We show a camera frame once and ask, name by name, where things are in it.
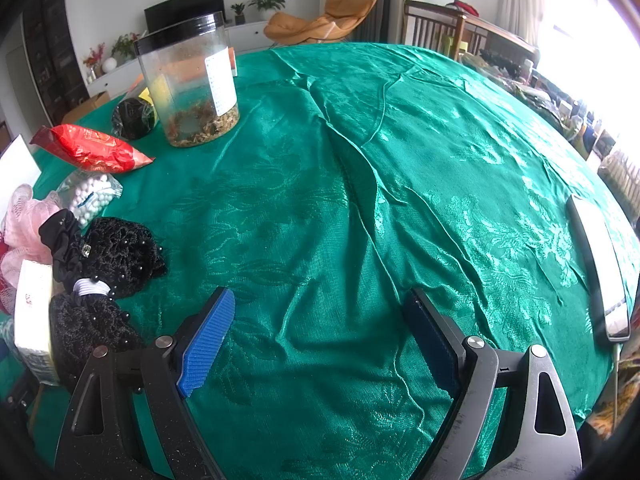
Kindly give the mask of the black beaded hair nets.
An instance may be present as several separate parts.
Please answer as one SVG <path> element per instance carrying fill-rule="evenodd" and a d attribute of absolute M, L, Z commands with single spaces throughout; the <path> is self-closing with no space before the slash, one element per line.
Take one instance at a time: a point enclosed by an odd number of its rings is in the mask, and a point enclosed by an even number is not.
<path fill-rule="evenodd" d="M 100 217 L 83 230 L 62 209 L 38 233 L 50 249 L 53 278 L 63 286 L 50 300 L 49 321 L 58 381 L 72 391 L 96 347 L 121 352 L 143 346 L 117 301 L 164 275 L 167 263 L 151 230 L 137 222 Z"/>

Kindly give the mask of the tan tissue pack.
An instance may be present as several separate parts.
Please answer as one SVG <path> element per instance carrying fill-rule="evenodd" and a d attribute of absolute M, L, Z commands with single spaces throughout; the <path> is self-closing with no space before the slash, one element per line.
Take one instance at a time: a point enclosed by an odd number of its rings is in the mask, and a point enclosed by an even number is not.
<path fill-rule="evenodd" d="M 14 307 L 14 344 L 38 382 L 58 384 L 49 307 L 53 296 L 52 266 L 24 260 L 18 277 Z"/>

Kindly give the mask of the pink mesh bath sponge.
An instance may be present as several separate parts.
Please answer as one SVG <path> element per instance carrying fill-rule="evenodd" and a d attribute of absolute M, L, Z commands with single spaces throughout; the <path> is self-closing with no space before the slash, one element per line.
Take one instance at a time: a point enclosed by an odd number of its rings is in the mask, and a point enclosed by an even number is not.
<path fill-rule="evenodd" d="M 39 228 L 61 209 L 57 192 L 50 192 L 43 200 L 35 199 L 29 184 L 22 184 L 13 192 L 1 225 L 1 309 L 7 314 L 14 312 L 23 261 L 52 261 Z"/>

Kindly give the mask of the red snack bag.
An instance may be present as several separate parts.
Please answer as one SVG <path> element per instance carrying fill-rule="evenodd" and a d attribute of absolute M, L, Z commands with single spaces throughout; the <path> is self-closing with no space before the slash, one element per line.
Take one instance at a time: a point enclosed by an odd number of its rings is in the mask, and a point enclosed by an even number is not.
<path fill-rule="evenodd" d="M 154 162 L 122 139 L 78 125 L 42 126 L 30 143 L 78 169 L 104 174 L 124 174 Z"/>

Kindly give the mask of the black garbage bag roll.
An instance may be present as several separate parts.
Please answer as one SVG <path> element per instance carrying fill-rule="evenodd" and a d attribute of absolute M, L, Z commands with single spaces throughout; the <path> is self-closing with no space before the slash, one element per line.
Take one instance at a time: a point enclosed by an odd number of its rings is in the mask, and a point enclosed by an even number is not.
<path fill-rule="evenodd" d="M 155 108 L 141 98 L 123 99 L 114 108 L 111 122 L 115 136 L 128 141 L 139 140 L 155 127 Z"/>

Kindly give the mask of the black smartphone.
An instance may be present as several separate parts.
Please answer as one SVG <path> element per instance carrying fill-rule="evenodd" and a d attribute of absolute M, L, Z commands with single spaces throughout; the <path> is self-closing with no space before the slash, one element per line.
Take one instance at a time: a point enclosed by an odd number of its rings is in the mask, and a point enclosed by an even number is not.
<path fill-rule="evenodd" d="M 623 274 L 601 209 L 572 194 L 570 221 L 588 273 L 594 332 L 602 342 L 622 344 L 631 335 Z"/>

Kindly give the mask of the green satin tablecloth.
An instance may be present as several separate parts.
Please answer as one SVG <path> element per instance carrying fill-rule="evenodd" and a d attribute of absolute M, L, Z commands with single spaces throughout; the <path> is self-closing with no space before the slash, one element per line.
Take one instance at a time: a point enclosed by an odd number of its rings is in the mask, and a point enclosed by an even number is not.
<path fill-rule="evenodd" d="M 468 334 L 542 344 L 575 422 L 608 380 L 566 202 L 608 218 L 629 284 L 639 244 L 564 138 L 431 51 L 328 44 L 241 55 L 239 123 L 138 147 L 106 214 L 147 226 L 168 270 L 120 302 L 146 340 L 219 286 L 235 319 L 189 406 L 230 479 L 401 479 L 450 400 L 400 313 L 422 286 Z"/>

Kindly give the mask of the white cardboard box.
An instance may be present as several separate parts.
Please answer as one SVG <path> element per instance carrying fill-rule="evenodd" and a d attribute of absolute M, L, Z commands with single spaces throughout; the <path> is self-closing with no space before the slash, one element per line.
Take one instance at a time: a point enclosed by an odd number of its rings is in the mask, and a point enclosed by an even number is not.
<path fill-rule="evenodd" d="M 14 191 L 23 184 L 34 185 L 40 177 L 41 170 L 26 142 L 17 136 L 1 155 L 0 160 L 0 209 L 6 208 Z"/>

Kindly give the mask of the brown cardboard box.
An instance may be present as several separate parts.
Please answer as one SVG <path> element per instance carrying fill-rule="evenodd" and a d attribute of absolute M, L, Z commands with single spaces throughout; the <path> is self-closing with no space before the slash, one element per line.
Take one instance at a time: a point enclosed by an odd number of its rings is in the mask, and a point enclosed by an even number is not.
<path fill-rule="evenodd" d="M 87 116 L 89 113 L 97 110 L 99 107 L 107 104 L 111 101 L 110 95 L 107 91 L 102 91 L 95 96 L 90 96 L 88 100 L 82 102 L 69 112 L 67 112 L 61 122 L 62 124 L 74 124 L 79 119 Z"/>

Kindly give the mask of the clear jar black lid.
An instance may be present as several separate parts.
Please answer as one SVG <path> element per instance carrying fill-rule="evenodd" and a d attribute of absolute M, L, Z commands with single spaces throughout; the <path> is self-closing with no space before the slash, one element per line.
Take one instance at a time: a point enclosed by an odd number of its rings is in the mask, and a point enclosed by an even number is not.
<path fill-rule="evenodd" d="M 220 12 L 151 32 L 134 52 L 170 145 L 204 144 L 236 126 L 238 97 Z"/>

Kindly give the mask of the red flower vase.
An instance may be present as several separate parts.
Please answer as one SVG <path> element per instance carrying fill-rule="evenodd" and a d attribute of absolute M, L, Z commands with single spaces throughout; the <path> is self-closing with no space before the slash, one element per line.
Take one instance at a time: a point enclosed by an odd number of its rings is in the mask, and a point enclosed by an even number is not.
<path fill-rule="evenodd" d="M 89 50 L 89 54 L 82 59 L 82 64 L 87 67 L 92 80 L 96 80 L 103 75 L 102 61 L 105 50 L 105 44 L 98 44 L 95 48 Z"/>

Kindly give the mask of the black display cabinet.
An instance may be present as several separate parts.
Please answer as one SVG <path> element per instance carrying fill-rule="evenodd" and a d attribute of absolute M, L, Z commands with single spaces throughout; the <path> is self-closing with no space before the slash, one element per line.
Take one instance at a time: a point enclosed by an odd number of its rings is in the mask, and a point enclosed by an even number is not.
<path fill-rule="evenodd" d="M 32 78 L 44 112 L 53 125 L 88 100 L 65 0 L 30 0 L 22 14 L 23 39 Z"/>

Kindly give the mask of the small potted plant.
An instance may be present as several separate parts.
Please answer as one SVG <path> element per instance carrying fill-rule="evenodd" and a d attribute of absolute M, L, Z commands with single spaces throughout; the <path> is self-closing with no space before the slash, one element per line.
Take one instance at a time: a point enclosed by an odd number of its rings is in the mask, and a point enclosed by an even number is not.
<path fill-rule="evenodd" d="M 244 14 L 245 3 L 238 2 L 233 3 L 231 6 L 231 10 L 233 12 L 233 18 L 236 26 L 244 25 L 246 23 L 246 17 Z"/>

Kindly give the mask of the orange lounge chair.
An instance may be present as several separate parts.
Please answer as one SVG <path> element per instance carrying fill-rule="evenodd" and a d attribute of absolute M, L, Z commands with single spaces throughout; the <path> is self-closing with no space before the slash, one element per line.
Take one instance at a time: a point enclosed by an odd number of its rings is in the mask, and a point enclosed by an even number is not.
<path fill-rule="evenodd" d="M 369 15 L 378 0 L 326 0 L 323 13 L 313 20 L 277 12 L 264 35 L 279 46 L 332 44 L 345 40 Z"/>

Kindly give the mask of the potted green plant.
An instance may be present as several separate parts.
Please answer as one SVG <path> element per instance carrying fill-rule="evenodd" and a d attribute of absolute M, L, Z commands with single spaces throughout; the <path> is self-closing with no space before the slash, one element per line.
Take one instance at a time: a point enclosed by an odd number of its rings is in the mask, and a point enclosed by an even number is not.
<path fill-rule="evenodd" d="M 288 0 L 250 0 L 249 6 L 254 6 L 262 21 L 269 21 L 279 11 L 282 11 Z"/>

